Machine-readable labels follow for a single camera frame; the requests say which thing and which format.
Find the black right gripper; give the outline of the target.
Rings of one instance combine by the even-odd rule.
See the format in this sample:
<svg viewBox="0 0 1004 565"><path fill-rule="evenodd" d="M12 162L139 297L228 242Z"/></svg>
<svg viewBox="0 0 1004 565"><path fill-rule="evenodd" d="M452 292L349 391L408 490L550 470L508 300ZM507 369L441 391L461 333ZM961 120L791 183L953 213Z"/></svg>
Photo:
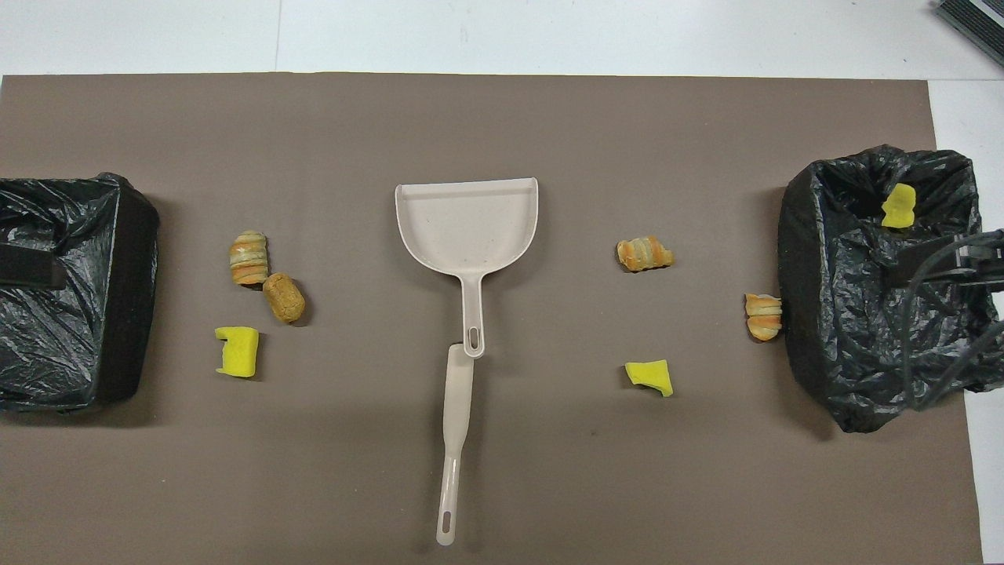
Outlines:
<svg viewBox="0 0 1004 565"><path fill-rule="evenodd" d="M1003 286L1001 230L948 235L907 246L886 269L886 285L908 287L915 280L958 286Z"/></svg>

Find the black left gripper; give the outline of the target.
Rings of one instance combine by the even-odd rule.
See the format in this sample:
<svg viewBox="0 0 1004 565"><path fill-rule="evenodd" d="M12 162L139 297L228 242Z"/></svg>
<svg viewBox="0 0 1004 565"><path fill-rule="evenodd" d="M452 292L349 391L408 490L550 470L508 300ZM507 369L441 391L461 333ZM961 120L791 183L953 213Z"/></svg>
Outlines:
<svg viewBox="0 0 1004 565"><path fill-rule="evenodd" d="M51 251L1 243L1 285L63 290L66 269Z"/></svg>

